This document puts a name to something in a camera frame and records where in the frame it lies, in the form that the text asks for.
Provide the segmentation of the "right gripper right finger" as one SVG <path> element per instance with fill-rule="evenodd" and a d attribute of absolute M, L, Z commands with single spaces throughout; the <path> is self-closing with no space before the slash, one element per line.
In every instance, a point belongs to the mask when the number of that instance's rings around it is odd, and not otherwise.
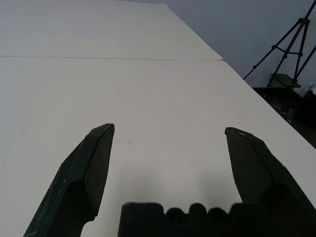
<path fill-rule="evenodd" d="M 225 135 L 242 200 L 231 208 L 234 224 L 248 236 L 314 237 L 316 209 L 264 141 L 233 127 Z"/>

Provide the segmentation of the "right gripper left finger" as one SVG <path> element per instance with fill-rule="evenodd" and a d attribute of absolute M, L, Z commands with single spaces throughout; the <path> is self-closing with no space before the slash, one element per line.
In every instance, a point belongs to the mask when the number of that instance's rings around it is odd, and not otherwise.
<path fill-rule="evenodd" d="M 60 165 L 24 235 L 79 237 L 98 215 L 115 126 L 92 129 Z"/>

